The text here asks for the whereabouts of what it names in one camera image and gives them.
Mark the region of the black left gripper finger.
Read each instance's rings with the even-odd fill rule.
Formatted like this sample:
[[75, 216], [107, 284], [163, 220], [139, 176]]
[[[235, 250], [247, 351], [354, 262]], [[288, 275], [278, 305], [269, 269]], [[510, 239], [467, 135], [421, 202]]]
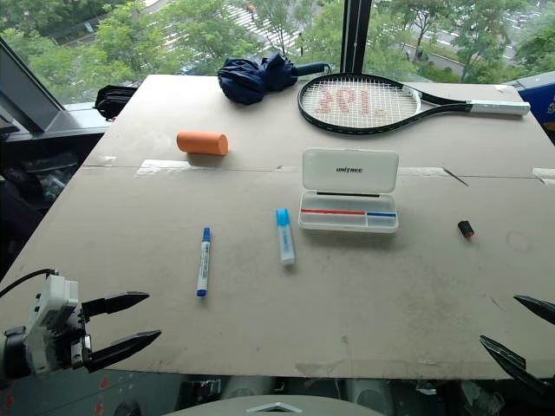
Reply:
[[126, 291], [120, 294], [105, 296], [102, 298], [82, 303], [82, 315], [93, 317], [102, 314], [113, 314], [124, 309], [129, 309], [135, 304], [146, 300], [148, 293], [140, 291]]
[[131, 357], [153, 343], [161, 335], [160, 330], [140, 332], [120, 339], [98, 351], [88, 355], [83, 362], [84, 367], [90, 372], [96, 372], [105, 367], [114, 365]]

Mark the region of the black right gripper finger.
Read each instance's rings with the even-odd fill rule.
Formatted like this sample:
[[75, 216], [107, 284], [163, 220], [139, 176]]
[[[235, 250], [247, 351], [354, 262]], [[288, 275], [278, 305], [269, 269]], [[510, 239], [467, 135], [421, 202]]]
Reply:
[[511, 378], [539, 396], [554, 395], [554, 381], [541, 380], [530, 374], [524, 357], [485, 335], [480, 336], [480, 344]]
[[524, 295], [515, 295], [513, 298], [535, 315], [552, 325], [555, 324], [555, 304], [553, 302], [547, 302]]

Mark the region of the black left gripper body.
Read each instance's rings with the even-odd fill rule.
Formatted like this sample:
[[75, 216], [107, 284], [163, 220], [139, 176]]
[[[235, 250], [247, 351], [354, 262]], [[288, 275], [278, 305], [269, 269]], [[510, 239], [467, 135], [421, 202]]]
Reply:
[[93, 303], [62, 307], [52, 326], [50, 366], [52, 370], [92, 368], [92, 341], [86, 325], [93, 315]]

